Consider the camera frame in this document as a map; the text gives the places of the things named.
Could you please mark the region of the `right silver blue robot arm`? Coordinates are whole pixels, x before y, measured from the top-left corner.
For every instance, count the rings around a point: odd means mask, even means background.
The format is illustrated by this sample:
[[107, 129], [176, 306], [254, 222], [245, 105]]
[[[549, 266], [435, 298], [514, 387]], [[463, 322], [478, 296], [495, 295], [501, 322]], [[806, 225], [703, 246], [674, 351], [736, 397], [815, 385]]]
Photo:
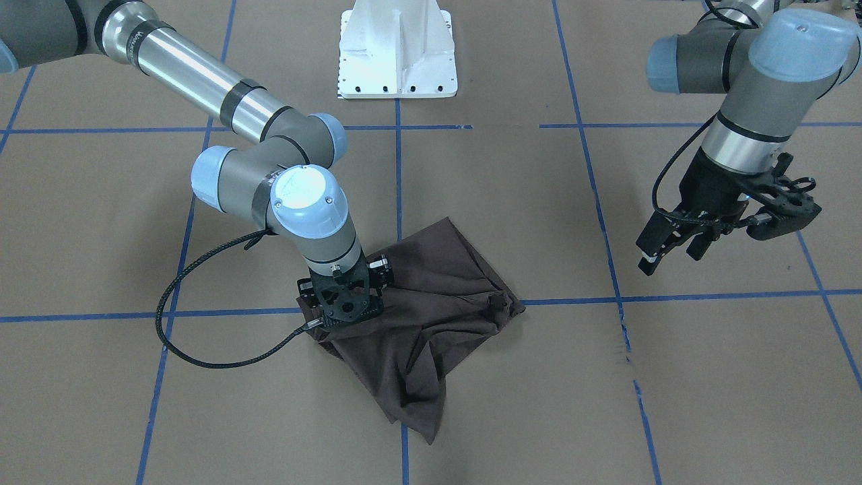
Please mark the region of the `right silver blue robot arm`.
[[392, 282], [385, 257], [367, 261], [332, 165], [347, 151], [343, 125], [304, 115], [179, 34], [144, 1], [3, 1], [2, 72], [99, 53], [160, 81], [249, 141], [213, 146], [191, 170], [196, 197], [296, 245], [310, 276], [298, 280], [317, 325], [373, 319]]

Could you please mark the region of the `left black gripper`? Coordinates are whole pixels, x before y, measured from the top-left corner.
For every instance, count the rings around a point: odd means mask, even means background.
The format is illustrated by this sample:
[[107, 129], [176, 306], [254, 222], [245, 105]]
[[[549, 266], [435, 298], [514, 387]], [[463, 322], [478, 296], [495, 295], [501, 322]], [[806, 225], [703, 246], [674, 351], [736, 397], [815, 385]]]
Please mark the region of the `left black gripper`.
[[736, 174], [698, 150], [679, 184], [680, 203], [673, 211], [656, 205], [638, 236], [638, 268], [651, 276], [662, 258], [684, 243], [687, 255], [699, 261], [713, 242], [737, 229], [769, 240], [805, 228], [822, 208], [809, 195], [815, 179], [785, 174], [792, 162], [793, 156], [782, 152], [760, 174]]

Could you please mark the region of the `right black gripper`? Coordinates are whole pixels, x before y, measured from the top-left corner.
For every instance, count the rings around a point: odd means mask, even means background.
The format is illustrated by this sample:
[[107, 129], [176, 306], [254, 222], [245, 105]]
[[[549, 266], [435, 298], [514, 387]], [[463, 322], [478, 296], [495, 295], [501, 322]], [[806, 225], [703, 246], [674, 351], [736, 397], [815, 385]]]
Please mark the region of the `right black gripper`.
[[343, 327], [379, 317], [385, 305], [382, 289], [394, 282], [390, 261], [379, 255], [371, 262], [360, 259], [348, 269], [333, 267], [332, 276], [314, 271], [298, 280], [299, 299], [319, 316], [304, 329]]

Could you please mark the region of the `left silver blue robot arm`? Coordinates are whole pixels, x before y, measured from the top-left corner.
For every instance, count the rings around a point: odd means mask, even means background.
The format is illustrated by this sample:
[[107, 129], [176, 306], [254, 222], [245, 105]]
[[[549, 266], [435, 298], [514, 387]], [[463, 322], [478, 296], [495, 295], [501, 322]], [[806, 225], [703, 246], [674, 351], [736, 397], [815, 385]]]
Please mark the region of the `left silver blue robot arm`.
[[680, 202], [659, 205], [636, 244], [650, 276], [681, 245], [700, 260], [711, 243], [744, 229], [769, 240], [805, 228], [821, 213], [816, 182], [790, 179], [784, 146], [814, 102], [860, 67], [860, 27], [791, 1], [710, 4], [695, 27], [655, 41], [646, 65], [656, 92], [721, 93], [724, 101], [695, 132], [701, 138], [678, 185]]

